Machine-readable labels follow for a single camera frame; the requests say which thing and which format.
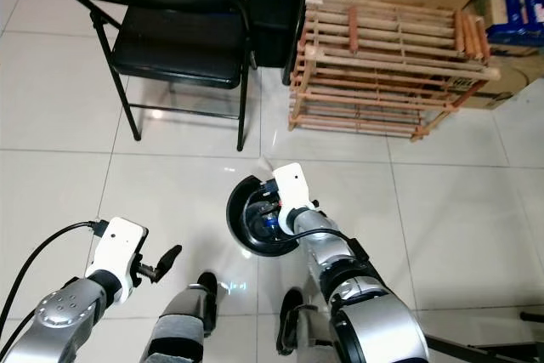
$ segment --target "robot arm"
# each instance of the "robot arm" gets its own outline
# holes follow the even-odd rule
[[[148,230],[113,218],[99,242],[85,278],[45,297],[34,312],[30,329],[14,345],[6,363],[72,362],[93,326],[113,303],[124,303],[141,279],[159,281],[172,267],[181,246],[162,257],[156,269],[140,263],[139,251]]]
[[[229,226],[242,245],[258,255],[279,256],[296,247],[288,246],[292,240],[285,237],[289,235],[316,229],[338,231],[336,224],[316,211],[310,201],[298,163],[280,167],[273,174],[275,180],[266,184],[246,179],[229,199]],[[262,191],[254,203],[247,200],[250,186]],[[240,202],[244,200],[246,203],[242,206]],[[240,209],[247,214],[240,217],[237,214]],[[271,214],[277,217],[280,234],[263,233],[263,229],[274,224],[270,222]],[[387,288],[357,240],[315,233],[297,241],[306,253],[310,274],[329,306],[329,332],[342,363],[428,360],[425,338],[416,319]]]

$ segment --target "metal chair leg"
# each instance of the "metal chair leg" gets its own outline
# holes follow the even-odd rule
[[[249,71],[249,42],[246,41],[246,51],[244,55],[244,65],[241,70],[241,89],[240,89],[240,115],[238,116],[238,144],[236,150],[239,152],[244,149],[244,122],[246,121],[246,101],[247,101],[247,72]]]
[[[99,15],[93,12],[91,12],[91,20],[93,21],[94,29],[99,36],[100,46],[102,46],[102,51],[104,52],[106,62],[108,63],[108,68],[110,68],[113,82],[116,84],[116,90],[119,94],[122,108],[124,109],[125,115],[127,116],[128,125],[130,125],[130,129],[133,131],[134,140],[141,140],[142,135],[139,132],[138,127],[136,126],[136,121],[134,121],[134,116],[130,109],[130,105],[128,104],[127,95],[125,93],[124,87],[122,86],[121,78],[119,77],[117,71],[115,71],[111,66],[111,51],[110,45],[108,43],[108,38],[105,36],[104,32],[104,21]]]

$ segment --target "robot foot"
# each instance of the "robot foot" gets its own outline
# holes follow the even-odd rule
[[[204,286],[208,292],[206,296],[207,313],[204,318],[204,337],[212,334],[218,319],[218,279],[212,272],[204,272],[198,277],[198,285]]]
[[[280,312],[280,332],[275,344],[278,354],[286,356],[297,348],[297,309],[303,304],[303,294],[297,288],[290,289],[283,298]]]

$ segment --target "round black object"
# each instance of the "round black object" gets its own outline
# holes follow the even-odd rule
[[[331,335],[341,363],[366,363],[357,333],[342,311],[331,317]]]
[[[274,238],[282,238],[283,233],[274,237],[261,220],[259,209],[266,207],[266,198],[253,195],[246,209],[246,223],[243,222],[242,212],[247,199],[258,191],[261,181],[255,176],[243,179],[230,194],[227,202],[227,225],[234,238],[247,250],[263,257],[279,257],[298,247],[296,241],[274,242]]]

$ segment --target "chair seat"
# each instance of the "chair seat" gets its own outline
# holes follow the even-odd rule
[[[238,14],[192,14],[129,7],[112,53],[120,74],[234,88],[241,78]]]

